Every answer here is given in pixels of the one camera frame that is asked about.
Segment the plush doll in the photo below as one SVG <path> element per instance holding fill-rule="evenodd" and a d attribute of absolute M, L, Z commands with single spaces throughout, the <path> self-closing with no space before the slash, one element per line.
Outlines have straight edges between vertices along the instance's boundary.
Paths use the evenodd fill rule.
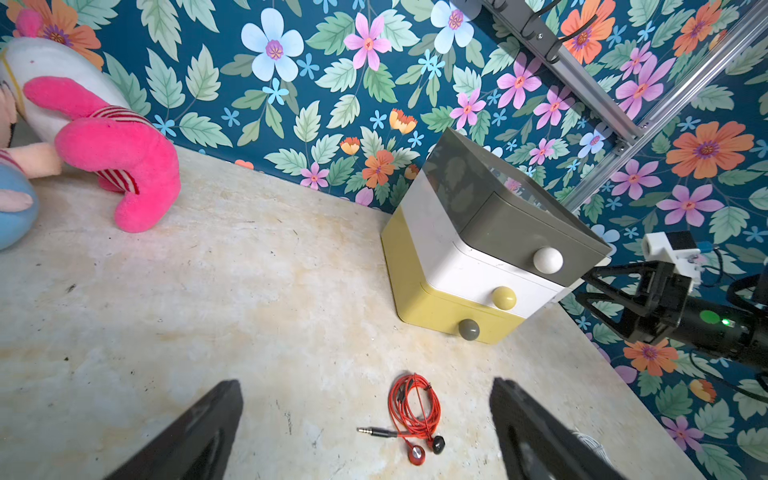
<path fill-rule="evenodd" d="M 143 232 L 160 221 L 181 191 L 179 160 L 146 118 L 70 78 L 34 78 L 23 93 L 37 107 L 71 119 L 54 140 L 64 162 L 96 173 L 105 190 L 124 193 L 114 212 L 121 230 Z"/>

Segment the striped fabric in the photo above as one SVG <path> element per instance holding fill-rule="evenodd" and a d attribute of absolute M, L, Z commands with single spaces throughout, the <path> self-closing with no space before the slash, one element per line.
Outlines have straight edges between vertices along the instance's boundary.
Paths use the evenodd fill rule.
<path fill-rule="evenodd" d="M 114 121 L 132 121 L 154 128 L 149 120 L 138 113 L 115 105 L 99 108 L 91 114 L 91 118 L 109 118 Z M 139 186 L 136 184 L 136 180 L 125 170 L 107 169 L 99 170 L 95 173 L 123 192 L 131 192 L 136 195 L 139 194 Z"/>

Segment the black cable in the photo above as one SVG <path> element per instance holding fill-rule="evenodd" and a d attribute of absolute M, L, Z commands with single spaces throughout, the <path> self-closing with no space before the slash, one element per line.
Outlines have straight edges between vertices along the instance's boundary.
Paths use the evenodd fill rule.
<path fill-rule="evenodd" d="M 699 366 L 696 364 L 696 362 L 694 362 L 694 349 L 691 349 L 691 350 L 688 352 L 688 357 L 690 358 L 690 362 L 691 362 L 691 364 L 693 364 L 693 366 L 695 366 L 695 367 L 697 368 L 697 370 L 699 370 L 699 372 L 703 373 L 703 375 L 704 375 L 704 378 L 706 378 L 706 377 L 707 377 L 707 372 L 704 372 L 704 371 L 701 369 L 701 367 L 699 367 Z M 765 383 L 765 380 L 763 379 L 762 375 L 765 375 L 765 373 L 764 373 L 764 372 L 761 372 L 761 373 L 758 373 L 758 374 L 757 374 L 757 382 L 760 384 L 760 386 L 761 386 L 763 389 L 765 389 L 765 385 L 764 385 L 764 383 Z M 718 382 L 718 383 L 722 383 L 722 384 L 723 384 L 723 385 L 725 385 L 725 386 L 729 386 L 731 389 L 734 389 L 734 390 L 736 390 L 738 393 L 740 393 L 740 394 L 742 394 L 742 395 L 745 395 L 745 396 L 748 396 L 748 397 L 750 397 L 751 399 L 755 399 L 755 400 L 757 400 L 758 402 L 768 403 L 768 397 L 765 397 L 765 396 L 762 396 L 762 395 L 757 395 L 756 393 L 752 393 L 752 392 L 749 392 L 749 391 L 747 391 L 747 390 L 745 390 L 745 389 L 742 389 L 741 387 L 735 386 L 733 383 L 731 383 L 731 382 L 728 382 L 728 381 L 727 381 L 727 380 L 725 380 L 725 379 L 721 379 L 721 378 L 720 378 L 720 377 L 718 377 L 718 376 L 714 376 L 714 375 L 712 375 L 712 376 L 710 376 L 710 379 L 714 380 L 715 382 Z"/>

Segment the white flower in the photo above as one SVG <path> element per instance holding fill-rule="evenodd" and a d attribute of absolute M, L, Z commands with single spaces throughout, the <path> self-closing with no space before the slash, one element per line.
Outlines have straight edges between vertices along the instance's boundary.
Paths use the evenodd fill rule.
<path fill-rule="evenodd" d="M 283 33 L 283 16 L 274 8 L 261 11 L 261 26 L 263 31 L 252 23 L 246 23 L 240 34 L 248 50 L 261 54 L 253 60 L 253 73 L 260 80 L 269 81 L 277 68 L 280 78 L 293 81 L 299 74 L 299 67 L 290 57 L 304 52 L 304 39 L 296 30 Z"/>
<path fill-rule="evenodd" d="M 454 38 L 459 47 L 466 47 L 472 41 L 475 29 L 469 23 L 478 16 L 482 3 L 479 0 L 454 0 L 446 3 L 439 0 L 432 7 L 432 24 L 442 28 L 435 37 L 435 50 L 448 53 Z"/>

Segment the gray knob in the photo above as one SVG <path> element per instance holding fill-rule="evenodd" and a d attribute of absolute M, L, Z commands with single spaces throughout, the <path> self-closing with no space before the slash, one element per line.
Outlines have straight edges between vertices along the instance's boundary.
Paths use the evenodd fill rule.
<path fill-rule="evenodd" d="M 464 340 L 476 340 L 480 336 L 480 325 L 473 319 L 463 319 L 458 323 L 458 332 Z"/>

